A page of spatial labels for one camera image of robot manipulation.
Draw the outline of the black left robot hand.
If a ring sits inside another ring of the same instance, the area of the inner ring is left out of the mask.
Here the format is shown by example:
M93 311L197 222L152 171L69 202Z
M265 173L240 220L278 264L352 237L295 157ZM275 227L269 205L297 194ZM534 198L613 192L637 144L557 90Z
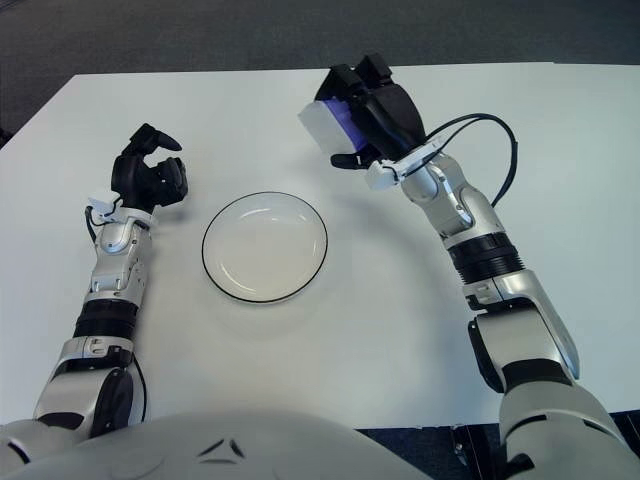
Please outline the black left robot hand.
M116 158L111 190L119 194L123 207L152 214L156 206L166 207L186 197L186 168L180 158L169 157L154 167L145 163L145 157L157 148L173 152L182 150L175 139L144 123Z

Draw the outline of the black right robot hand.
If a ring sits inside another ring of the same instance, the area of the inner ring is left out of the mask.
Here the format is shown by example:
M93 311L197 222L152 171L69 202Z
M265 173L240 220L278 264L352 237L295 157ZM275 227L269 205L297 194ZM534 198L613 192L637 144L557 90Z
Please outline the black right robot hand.
M406 90L378 53L355 66L334 65L314 99L329 108L350 148L332 151L339 169L367 169L377 160L397 162L426 142L420 114Z

